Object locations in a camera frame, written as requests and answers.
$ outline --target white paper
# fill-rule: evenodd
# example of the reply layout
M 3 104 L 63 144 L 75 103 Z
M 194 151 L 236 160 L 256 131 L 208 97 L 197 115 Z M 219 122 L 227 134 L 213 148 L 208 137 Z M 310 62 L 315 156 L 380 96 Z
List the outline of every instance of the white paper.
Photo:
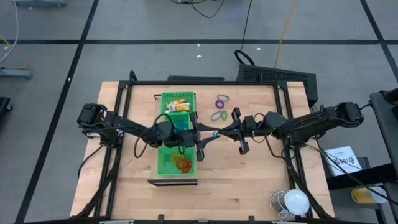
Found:
M 357 172 L 362 170 L 361 164 L 359 164 L 352 148 L 350 146 L 340 147 L 336 149 L 325 150 L 331 159 L 333 159 L 343 170 L 347 173 Z M 329 169 L 333 176 L 343 175 L 336 164 L 334 164 L 329 158 L 326 157 L 327 163 L 329 163 Z

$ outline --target black floor stripe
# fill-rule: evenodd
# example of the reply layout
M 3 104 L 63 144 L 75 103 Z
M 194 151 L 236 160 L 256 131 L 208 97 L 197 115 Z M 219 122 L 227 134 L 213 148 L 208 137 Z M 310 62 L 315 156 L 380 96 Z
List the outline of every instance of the black floor stripe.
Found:
M 369 19 L 369 22 L 371 23 L 371 26 L 373 28 L 373 31 L 374 31 L 377 39 L 381 42 L 381 48 L 383 49 L 384 55 L 387 58 L 388 64 L 390 65 L 391 70 L 392 70 L 394 76 L 396 77 L 396 80 L 398 81 L 397 64 L 387 46 L 388 43 L 390 43 L 390 44 L 396 43 L 396 40 L 389 40 L 387 42 L 384 40 L 383 35 L 381 34 L 380 29 L 377 26 L 376 21 L 374 20 L 374 17 L 372 15 L 372 12 L 371 12 L 368 4 L 366 3 L 365 0 L 361 0 L 361 4 L 362 4 L 363 9 L 365 10 L 365 13 L 366 13 L 368 19 Z
M 18 44 L 79 44 L 80 40 L 18 40 Z M 179 40 L 85 40 L 84 44 L 241 44 L 240 39 L 179 39 Z M 244 44 L 278 44 L 279 40 L 245 40 Z M 303 45 L 373 45 L 398 44 L 398 40 L 284 40 L 283 44 Z
M 63 105 L 65 104 L 65 100 L 67 98 L 68 90 L 69 90 L 70 84 L 72 82 L 73 75 L 75 74 L 75 70 L 76 70 L 76 67 L 79 62 L 81 51 L 83 50 L 84 41 L 87 38 L 88 30 L 90 29 L 91 23 L 93 22 L 93 17 L 94 17 L 96 8 L 98 6 L 98 1 L 99 0 L 94 0 L 93 5 L 90 10 L 90 13 L 88 14 L 85 28 L 83 29 L 83 33 L 81 34 L 79 45 L 76 49 L 75 56 L 73 57 L 72 64 L 70 65 L 69 72 L 68 72 L 67 78 L 65 80 L 65 83 L 63 85 L 61 95 L 60 95 L 60 98 L 57 103 L 57 107 L 55 108 L 54 115 L 52 117 L 49 130 L 47 131 L 47 135 L 44 139 L 42 150 L 40 151 L 39 158 L 37 159 L 35 169 L 33 171 L 32 177 L 30 178 L 30 182 L 27 187 L 21 207 L 19 208 L 15 223 L 23 223 L 25 220 L 27 211 L 29 209 L 30 202 L 32 201 L 33 194 L 35 192 L 37 183 L 39 181 L 40 173 L 42 172 L 42 169 L 44 166 L 45 158 L 47 157 L 47 153 L 49 152 L 49 149 L 50 149 L 50 145 L 51 145 L 52 138 L 54 136 L 55 129 L 57 128 L 57 124 L 58 124 L 58 121 L 61 116 Z

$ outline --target green plastic bin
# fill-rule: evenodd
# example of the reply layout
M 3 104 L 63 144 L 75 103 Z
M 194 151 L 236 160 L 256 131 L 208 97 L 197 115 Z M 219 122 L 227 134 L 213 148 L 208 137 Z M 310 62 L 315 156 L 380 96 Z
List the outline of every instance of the green plastic bin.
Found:
M 187 112 L 178 112 L 178 113 L 168 113 L 170 118 L 173 121 L 174 126 L 177 128 L 177 131 L 183 131 L 185 129 L 191 128 L 191 119 L 189 117 L 189 113 Z
M 162 102 L 161 102 L 161 109 L 160 112 L 161 113 L 166 113 L 166 103 L 170 103 L 174 100 L 178 100 L 178 99 L 185 99 L 186 103 L 190 104 L 190 111 L 189 112 L 194 112 L 196 111 L 195 108 L 195 100 L 193 98 L 193 92 L 192 91 L 182 91 L 182 92 L 164 92 L 162 93 Z
M 157 174 L 158 175 L 195 175 L 196 158 L 195 148 L 185 148 L 184 158 L 192 161 L 192 167 L 187 173 L 182 173 L 172 162 L 172 154 L 178 152 L 178 146 L 169 148 L 162 146 L 158 150 L 157 155 Z

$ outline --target black cable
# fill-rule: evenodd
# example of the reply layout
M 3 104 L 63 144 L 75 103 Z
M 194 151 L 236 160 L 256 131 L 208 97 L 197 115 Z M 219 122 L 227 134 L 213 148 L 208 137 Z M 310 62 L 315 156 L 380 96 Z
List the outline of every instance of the black cable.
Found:
M 256 113 L 256 114 L 254 115 L 254 120 L 256 120 L 256 116 L 257 116 L 257 115 L 261 115 L 261 116 L 262 116 L 262 120 L 261 120 L 261 122 L 259 123 L 259 126 L 257 127 L 257 129 L 258 129 L 258 128 L 260 128 L 260 126 L 261 126 L 262 123 L 264 122 L 264 117 L 265 117 L 265 115 L 262 114 L 262 113 Z
M 284 157 L 284 156 L 283 156 L 283 155 L 284 155 L 284 152 L 285 152 L 285 149 L 282 149 L 282 151 L 280 152 L 280 156 Z M 294 155 L 290 158 L 290 160 L 293 160 L 295 157 L 296 157 L 296 154 L 294 154 Z
M 271 155 L 274 156 L 275 158 L 285 160 L 285 158 L 283 158 L 282 156 L 277 156 L 277 155 L 274 154 L 274 152 L 272 151 L 271 145 L 269 144 L 268 137 L 265 136 L 265 139 L 266 139 L 266 143 L 267 143 L 267 146 L 268 146 L 268 149 L 269 149 L 269 152 L 271 153 Z
M 145 130 L 145 131 L 143 131 L 143 132 L 138 136 L 136 142 L 134 143 L 134 157 L 137 158 L 137 159 L 140 158 L 140 157 L 143 155 L 143 153 L 145 152 L 145 149 L 147 148 L 147 145 L 148 145 L 148 138 L 147 138 L 147 136 L 145 136 L 146 139 L 147 139 L 147 141 L 146 141 L 145 146 L 144 146 L 144 148 L 142 149 L 141 153 L 137 156 L 137 144 L 138 144 L 138 141 L 139 141 L 139 140 L 141 139 L 141 137 L 142 137 L 147 131 L 149 131 L 149 130 L 150 130 L 150 128 L 147 129 L 147 130 Z
M 174 123 L 173 123 L 171 117 L 170 117 L 168 114 L 162 113 L 162 114 L 158 115 L 158 116 L 155 118 L 154 124 L 152 125 L 152 129 L 151 129 L 151 128 L 148 128 L 147 130 L 143 131 L 143 132 L 138 136 L 138 138 L 136 139 L 136 142 L 134 143 L 134 157 L 135 157 L 135 158 L 138 159 L 138 158 L 140 158 L 140 157 L 144 154 L 145 149 L 146 149 L 147 146 L 148 146 L 148 137 L 145 135 L 145 137 L 146 137 L 147 140 L 146 140 L 146 143 L 145 143 L 144 148 L 142 149 L 142 151 L 141 151 L 141 153 L 140 153 L 139 155 L 137 155 L 137 145 L 138 145 L 138 141 L 139 141 L 142 137 L 144 137 L 144 134 L 145 134 L 147 131 L 149 131 L 149 130 L 153 130 L 153 132 L 156 133 L 156 123 L 157 123 L 157 121 L 158 121 L 161 117 L 163 117 L 163 116 L 165 116 L 165 117 L 170 121 L 170 123 L 171 123 L 171 125 L 172 125 L 172 128 L 170 129 L 170 133 L 172 133 L 172 131 L 173 131 L 174 129 L 177 129 L 177 128 L 174 126 Z
M 314 147 L 314 146 L 311 146 L 311 145 L 309 145 L 309 144 L 305 144 L 305 145 L 306 145 L 306 146 L 309 146 L 309 147 L 311 147 L 311 148 L 313 148 L 313 149 L 316 149 L 316 150 L 318 150 L 319 152 L 321 152 L 321 150 L 319 150 L 318 148 L 316 148 L 316 147 Z M 361 171 L 361 170 L 362 170 L 362 169 L 359 168 L 359 167 L 356 167 L 356 166 L 354 166 L 354 165 L 352 165 L 352 164 L 349 164 L 349 163 L 347 163 L 346 161 L 341 160 L 341 159 L 339 159 L 338 157 L 336 157 L 336 156 L 334 156 L 334 155 L 332 155 L 332 154 L 330 154 L 330 153 L 327 153 L 326 151 L 325 151 L 325 153 L 328 154 L 329 156 L 335 158 L 335 159 L 338 159 L 338 160 L 341 161 L 342 163 L 345 163 L 345 164 L 347 164 L 347 165 L 349 165 L 349 166 L 351 166 L 351 167 L 354 167 L 354 168 L 357 169 L 358 171 Z
M 97 148 L 93 153 L 91 153 L 89 156 L 87 156 L 87 158 L 85 160 L 83 160 L 83 162 L 80 164 L 79 170 L 77 172 L 77 179 L 79 179 L 80 177 L 80 172 L 81 172 L 81 168 L 83 168 L 84 164 L 87 162 L 88 159 L 90 159 L 91 157 L 93 157 L 99 150 L 101 150 L 104 146 L 100 146 L 99 148 Z
M 263 143 L 264 140 L 266 139 L 266 137 L 264 137 L 261 141 L 255 140 L 254 137 L 252 137 L 251 139 L 253 139 L 253 141 L 254 141 L 255 143 Z
M 252 3 L 252 0 L 250 0 L 249 9 L 248 9 L 248 14 L 247 14 L 247 16 L 246 16 L 246 23 L 245 23 L 245 25 L 244 25 L 243 38 L 242 38 L 242 46 L 241 46 L 241 49 L 240 49 L 240 50 L 243 49 L 244 37 L 246 36 L 246 28 L 248 27 L 248 20 L 249 20 L 249 13 L 250 13 L 250 8 L 251 8 L 251 3 Z
M 202 2 L 204 2 L 206 0 L 201 0 L 201 1 L 198 1 L 198 2 L 193 2 L 193 0 L 181 1 L 181 2 L 178 2 L 176 0 L 171 0 L 171 1 L 174 2 L 175 4 L 199 4 L 199 3 L 202 3 Z
M 368 103 L 368 104 L 364 105 L 363 107 L 361 107 L 359 110 L 362 110 L 363 108 L 365 108 L 367 106 L 371 106 L 371 105 L 372 105 L 372 103 Z
M 379 192 L 377 192 L 377 191 L 373 190 L 372 188 L 366 186 L 364 183 L 362 183 L 360 180 L 358 180 L 358 179 L 357 179 L 356 177 L 354 177 L 353 175 L 347 173 L 347 171 L 345 171 L 343 168 L 341 168 L 341 166 L 340 166 L 339 164 L 337 164 L 337 162 L 335 162 L 333 159 L 331 159 L 331 158 L 329 157 L 329 155 L 320 147 L 319 142 L 318 142 L 318 139 L 316 139 L 316 141 L 317 141 L 319 150 L 323 153 L 323 155 L 324 155 L 324 156 L 327 156 L 327 158 L 329 158 L 329 160 L 331 160 L 332 163 L 334 163 L 345 175 L 347 175 L 347 176 L 348 176 L 349 178 L 351 178 L 353 181 L 357 182 L 357 183 L 358 183 L 359 185 L 361 185 L 362 187 L 365 187 L 365 188 L 367 188 L 368 190 L 370 190 L 371 192 L 373 192 L 373 193 L 377 194 L 378 196 L 380 196 L 380 197 L 386 199 L 386 200 L 389 201 L 390 203 L 393 203 L 394 205 L 398 205 L 398 202 L 396 202 L 396 201 L 390 199 L 389 197 L 386 197 L 386 196 L 380 194 Z
M 216 12 L 214 13 L 214 15 L 212 15 L 212 16 L 206 16 L 206 15 L 204 15 L 203 13 L 201 13 L 198 9 L 195 8 L 194 4 L 196 4 L 196 3 L 201 3 L 201 2 L 193 2 L 193 0 L 192 0 L 190 5 L 192 6 L 192 8 L 193 8 L 197 13 L 201 14 L 202 16 L 204 16 L 204 17 L 206 17 L 206 18 L 211 19 L 211 18 L 213 18 L 213 17 L 215 17 L 215 16 L 217 15 L 218 11 L 221 9 L 221 7 L 223 6 L 224 2 L 225 2 L 225 0 L 223 0 L 223 2 L 220 4 L 220 6 L 219 6 L 219 8 L 217 9 L 217 11 L 216 11 Z
M 184 155 L 184 154 L 185 154 L 185 146 L 184 146 L 184 145 L 182 146 L 182 151 L 181 151 L 180 145 L 178 145 L 178 152 L 179 152 L 181 155 Z

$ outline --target yellow object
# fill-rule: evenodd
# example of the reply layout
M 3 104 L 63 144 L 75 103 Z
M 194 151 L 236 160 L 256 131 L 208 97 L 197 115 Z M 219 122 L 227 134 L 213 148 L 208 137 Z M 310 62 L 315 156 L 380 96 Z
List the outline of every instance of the yellow object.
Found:
M 285 23 L 284 30 L 282 31 L 282 35 L 280 36 L 280 39 L 279 39 L 279 46 L 278 46 L 278 52 L 276 53 L 276 60 L 275 60 L 274 68 L 276 68 L 276 65 L 278 64 L 279 53 L 280 53 L 280 47 L 282 46 L 282 40 L 284 39 L 285 32 L 286 32 L 287 26 L 289 25 L 290 18 L 292 17 L 292 14 L 293 14 L 294 7 L 295 7 L 295 5 L 296 5 L 296 2 L 297 2 L 297 0 L 293 0 L 292 9 L 290 10 L 289 16 L 287 17 L 287 21 L 286 21 L 286 23 Z
M 174 100 L 173 102 L 170 102 L 169 104 L 180 104 L 180 103 L 185 103 L 185 99 L 178 99 L 178 100 Z
M 12 45 L 2 36 L 0 35 L 0 39 L 2 39 L 8 47 L 12 47 Z M 18 54 L 20 56 L 20 58 L 22 58 L 23 60 L 25 60 L 26 63 L 26 67 L 11 67 L 8 69 L 16 69 L 16 70 L 29 70 L 30 69 L 30 63 L 29 60 L 25 57 L 25 55 L 23 55 L 22 53 L 20 53 L 15 47 L 12 49 L 16 54 Z
M 172 160 L 172 163 L 175 164 L 178 160 L 183 159 L 183 158 L 184 158 L 184 155 L 176 152 L 176 153 L 172 154 L 171 160 Z
M 381 187 L 370 187 L 377 193 L 386 196 L 386 191 Z M 385 203 L 387 200 L 371 192 L 366 187 L 361 187 L 351 191 L 351 197 L 356 203 Z
M 177 105 L 169 105 L 169 112 L 189 111 L 189 103 L 180 103 Z

